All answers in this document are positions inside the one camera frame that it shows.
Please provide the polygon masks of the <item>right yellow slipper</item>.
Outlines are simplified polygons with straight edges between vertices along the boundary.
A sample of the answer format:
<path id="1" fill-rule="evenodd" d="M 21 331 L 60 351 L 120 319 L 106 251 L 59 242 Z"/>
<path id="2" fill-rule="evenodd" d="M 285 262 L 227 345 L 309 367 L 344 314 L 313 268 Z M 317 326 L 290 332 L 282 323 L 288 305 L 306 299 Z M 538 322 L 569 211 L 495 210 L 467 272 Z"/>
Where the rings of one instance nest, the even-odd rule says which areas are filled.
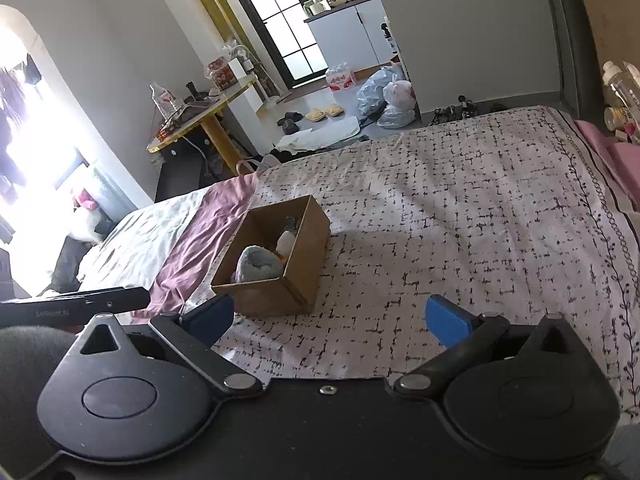
<path id="1" fill-rule="evenodd" d="M 345 113 L 344 108 L 337 105 L 336 103 L 331 103 L 325 110 L 324 114 L 329 117 L 338 117 Z"/>

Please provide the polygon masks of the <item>yellow-edged side table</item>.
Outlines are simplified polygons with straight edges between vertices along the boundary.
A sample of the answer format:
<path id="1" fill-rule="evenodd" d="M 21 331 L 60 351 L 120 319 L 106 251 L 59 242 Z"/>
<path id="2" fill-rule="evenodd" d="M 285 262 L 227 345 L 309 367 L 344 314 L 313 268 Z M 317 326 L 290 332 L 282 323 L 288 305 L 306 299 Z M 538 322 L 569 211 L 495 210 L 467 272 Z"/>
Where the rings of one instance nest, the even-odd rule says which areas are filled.
<path id="1" fill-rule="evenodd" d="M 217 115 L 247 92 L 249 88 L 252 88 L 257 81 L 255 75 L 244 76 L 227 90 L 221 92 L 215 101 L 194 101 L 191 104 L 183 105 L 180 110 L 165 120 L 156 135 L 152 137 L 146 150 L 150 154 L 158 153 L 164 148 L 168 148 L 170 144 L 184 138 L 196 127 L 201 127 L 228 169 L 237 176 L 236 166 L 243 157 L 232 143 L 227 130 L 220 124 Z"/>

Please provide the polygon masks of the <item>white soft ball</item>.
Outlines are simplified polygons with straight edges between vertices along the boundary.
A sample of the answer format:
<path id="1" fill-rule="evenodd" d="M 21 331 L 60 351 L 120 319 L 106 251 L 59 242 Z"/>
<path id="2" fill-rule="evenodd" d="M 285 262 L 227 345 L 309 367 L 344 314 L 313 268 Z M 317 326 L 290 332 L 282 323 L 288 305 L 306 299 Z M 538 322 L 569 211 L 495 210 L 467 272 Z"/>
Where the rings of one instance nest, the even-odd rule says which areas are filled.
<path id="1" fill-rule="evenodd" d="M 287 259 L 293 250 L 296 241 L 296 233 L 285 230 L 277 240 L 276 253 L 280 258 Z"/>

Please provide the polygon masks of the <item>brown cardboard sheet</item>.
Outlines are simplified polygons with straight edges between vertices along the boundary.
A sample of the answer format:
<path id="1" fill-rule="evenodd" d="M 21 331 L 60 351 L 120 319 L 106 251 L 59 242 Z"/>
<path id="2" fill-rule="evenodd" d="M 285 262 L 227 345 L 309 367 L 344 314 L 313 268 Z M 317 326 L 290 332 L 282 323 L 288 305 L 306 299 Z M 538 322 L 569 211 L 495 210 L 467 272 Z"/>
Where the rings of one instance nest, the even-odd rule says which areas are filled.
<path id="1" fill-rule="evenodd" d="M 639 0 L 560 0 L 566 28 L 572 107 L 600 124 L 620 100 L 603 82 L 603 65 L 639 64 Z"/>

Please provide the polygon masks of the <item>patterned white bed cover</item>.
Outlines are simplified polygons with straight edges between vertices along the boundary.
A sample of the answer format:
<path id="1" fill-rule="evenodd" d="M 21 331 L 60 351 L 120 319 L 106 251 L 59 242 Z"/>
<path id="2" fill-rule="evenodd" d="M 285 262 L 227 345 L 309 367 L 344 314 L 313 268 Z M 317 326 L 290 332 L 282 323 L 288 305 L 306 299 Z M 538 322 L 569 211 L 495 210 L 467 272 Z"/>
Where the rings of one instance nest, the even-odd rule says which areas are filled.
<path id="1" fill-rule="evenodd" d="M 311 196 L 331 229 L 314 310 L 238 316 L 217 344 L 229 361 L 262 379 L 392 379 L 440 350 L 429 296 L 521 324 L 559 312 L 636 422 L 639 215 L 586 131 L 554 108 L 518 108 L 220 182 L 128 214 L 82 259 L 80 284 L 153 286 L 207 212 L 216 244 L 175 305 L 189 311 L 213 296 L 245 211 Z"/>

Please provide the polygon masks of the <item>pink bed sheet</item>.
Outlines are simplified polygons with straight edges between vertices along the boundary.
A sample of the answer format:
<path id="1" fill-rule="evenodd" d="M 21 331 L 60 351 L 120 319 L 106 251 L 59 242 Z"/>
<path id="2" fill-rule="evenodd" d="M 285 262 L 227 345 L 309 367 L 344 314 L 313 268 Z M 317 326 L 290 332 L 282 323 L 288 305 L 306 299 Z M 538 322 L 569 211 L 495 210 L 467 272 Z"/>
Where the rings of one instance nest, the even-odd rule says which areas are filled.
<path id="1" fill-rule="evenodd" d="M 184 311 L 248 211 L 257 185 L 258 175 L 246 174 L 207 189 L 151 286 L 150 304 L 130 313 L 132 325 L 145 324 L 164 312 Z"/>

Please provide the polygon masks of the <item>clear plastic water bottle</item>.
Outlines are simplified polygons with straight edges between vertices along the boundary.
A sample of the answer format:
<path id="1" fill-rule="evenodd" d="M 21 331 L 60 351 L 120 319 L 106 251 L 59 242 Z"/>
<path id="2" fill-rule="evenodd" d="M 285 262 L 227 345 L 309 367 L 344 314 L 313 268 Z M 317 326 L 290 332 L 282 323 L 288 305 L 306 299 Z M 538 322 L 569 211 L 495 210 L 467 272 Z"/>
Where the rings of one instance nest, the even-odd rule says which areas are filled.
<path id="1" fill-rule="evenodd" d="M 150 84 L 151 99 L 165 120 L 171 118 L 179 109 L 175 97 L 157 82 Z"/>

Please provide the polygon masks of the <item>white red plastic bag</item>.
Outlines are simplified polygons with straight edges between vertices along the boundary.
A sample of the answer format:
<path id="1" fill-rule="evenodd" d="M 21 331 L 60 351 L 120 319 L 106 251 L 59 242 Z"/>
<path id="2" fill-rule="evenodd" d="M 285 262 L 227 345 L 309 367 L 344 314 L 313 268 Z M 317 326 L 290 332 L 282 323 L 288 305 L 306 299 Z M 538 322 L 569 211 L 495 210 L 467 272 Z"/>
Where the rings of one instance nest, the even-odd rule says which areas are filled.
<path id="1" fill-rule="evenodd" d="M 386 102 L 376 124 L 384 129 L 400 129 L 416 119 L 416 96 L 408 80 L 392 81 L 383 89 Z"/>

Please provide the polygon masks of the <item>white floor mat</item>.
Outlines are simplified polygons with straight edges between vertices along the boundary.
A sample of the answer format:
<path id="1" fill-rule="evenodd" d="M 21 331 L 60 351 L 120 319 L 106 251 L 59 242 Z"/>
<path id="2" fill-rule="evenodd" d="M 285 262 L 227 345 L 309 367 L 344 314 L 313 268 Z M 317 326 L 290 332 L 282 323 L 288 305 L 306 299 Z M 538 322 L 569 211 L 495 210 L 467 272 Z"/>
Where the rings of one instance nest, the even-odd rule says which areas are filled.
<path id="1" fill-rule="evenodd" d="M 288 136 L 282 136 L 274 148 L 280 152 L 292 154 L 313 152 L 359 136 L 359 133 L 358 118 L 348 116 L 341 120 L 332 120 L 318 129 L 300 130 Z"/>

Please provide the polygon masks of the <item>pink plush toy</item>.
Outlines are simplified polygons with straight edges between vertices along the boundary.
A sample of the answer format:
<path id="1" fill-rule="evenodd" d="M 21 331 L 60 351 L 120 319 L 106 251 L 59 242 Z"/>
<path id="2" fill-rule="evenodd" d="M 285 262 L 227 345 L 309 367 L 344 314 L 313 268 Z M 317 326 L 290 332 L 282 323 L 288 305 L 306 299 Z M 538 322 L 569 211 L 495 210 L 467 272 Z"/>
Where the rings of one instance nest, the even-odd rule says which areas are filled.
<path id="1" fill-rule="evenodd" d="M 94 211 L 99 208 L 98 202 L 90 195 L 90 193 L 82 188 L 73 195 L 74 204 L 76 207 L 82 207 L 88 211 Z"/>

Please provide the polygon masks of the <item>clear baby bottle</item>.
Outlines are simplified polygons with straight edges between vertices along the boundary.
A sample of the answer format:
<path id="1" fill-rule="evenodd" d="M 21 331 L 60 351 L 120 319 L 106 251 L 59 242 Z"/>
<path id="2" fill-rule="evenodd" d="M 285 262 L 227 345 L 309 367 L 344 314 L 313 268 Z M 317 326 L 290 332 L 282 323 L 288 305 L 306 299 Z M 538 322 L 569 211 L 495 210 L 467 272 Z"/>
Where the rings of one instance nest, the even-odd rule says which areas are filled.
<path id="1" fill-rule="evenodd" d="M 639 78 L 640 73 L 634 64 L 623 62 L 620 68 L 613 61 L 606 61 L 602 65 L 602 81 L 623 103 L 623 108 L 629 113 L 636 130 L 639 130 Z"/>

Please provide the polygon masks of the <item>brown cardboard box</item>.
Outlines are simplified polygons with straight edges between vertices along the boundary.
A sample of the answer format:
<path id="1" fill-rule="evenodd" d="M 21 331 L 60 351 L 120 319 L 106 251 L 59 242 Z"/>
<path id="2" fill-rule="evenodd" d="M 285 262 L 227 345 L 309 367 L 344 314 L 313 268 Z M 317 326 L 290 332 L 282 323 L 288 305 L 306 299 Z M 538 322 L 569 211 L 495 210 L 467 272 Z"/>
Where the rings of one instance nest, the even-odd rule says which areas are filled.
<path id="1" fill-rule="evenodd" d="M 286 218 L 300 219 L 287 259 L 276 253 Z M 235 311 L 247 318 L 307 314 L 314 310 L 330 235 L 329 218 L 310 195 L 250 210 L 235 232 L 212 281 L 218 295 L 228 295 Z M 242 250 L 250 245 L 274 252 L 284 265 L 280 278 L 235 283 L 233 273 Z"/>

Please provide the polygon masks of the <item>grey pink plush mouse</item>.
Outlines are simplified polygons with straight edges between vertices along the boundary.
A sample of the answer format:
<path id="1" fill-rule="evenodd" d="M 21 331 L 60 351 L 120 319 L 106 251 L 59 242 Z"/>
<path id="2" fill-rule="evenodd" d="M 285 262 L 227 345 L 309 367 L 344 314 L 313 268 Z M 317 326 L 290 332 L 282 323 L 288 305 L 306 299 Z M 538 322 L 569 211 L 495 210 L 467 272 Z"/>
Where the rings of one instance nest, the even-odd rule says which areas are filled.
<path id="1" fill-rule="evenodd" d="M 248 283 L 280 278 L 284 265 L 279 257 L 262 246 L 245 247 L 233 273 L 235 283 Z"/>

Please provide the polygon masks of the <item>yellow slipper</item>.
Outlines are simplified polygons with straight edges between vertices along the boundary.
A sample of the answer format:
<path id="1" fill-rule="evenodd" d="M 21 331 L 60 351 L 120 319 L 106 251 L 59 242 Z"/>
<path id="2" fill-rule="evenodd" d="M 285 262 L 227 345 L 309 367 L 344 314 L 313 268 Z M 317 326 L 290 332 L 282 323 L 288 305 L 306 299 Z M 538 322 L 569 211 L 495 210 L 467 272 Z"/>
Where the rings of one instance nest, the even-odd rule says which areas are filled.
<path id="1" fill-rule="evenodd" d="M 324 114 L 329 117 L 338 117 L 345 113 L 344 108 L 337 105 L 336 103 L 331 103 L 325 110 Z"/>
<path id="2" fill-rule="evenodd" d="M 323 110 L 314 108 L 305 115 L 305 118 L 310 122 L 320 122 L 320 120 L 326 118 L 326 113 Z"/>

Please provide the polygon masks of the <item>black speaker cabinet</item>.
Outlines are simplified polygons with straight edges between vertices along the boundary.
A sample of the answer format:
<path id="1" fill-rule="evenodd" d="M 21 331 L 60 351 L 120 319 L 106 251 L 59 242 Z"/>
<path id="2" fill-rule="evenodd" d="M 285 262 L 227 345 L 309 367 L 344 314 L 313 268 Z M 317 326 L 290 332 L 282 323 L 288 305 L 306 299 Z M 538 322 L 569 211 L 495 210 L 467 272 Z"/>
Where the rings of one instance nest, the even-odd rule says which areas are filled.
<path id="1" fill-rule="evenodd" d="M 207 188 L 233 177 L 221 154 L 200 127 L 157 153 L 160 156 L 160 180 L 154 202 Z"/>

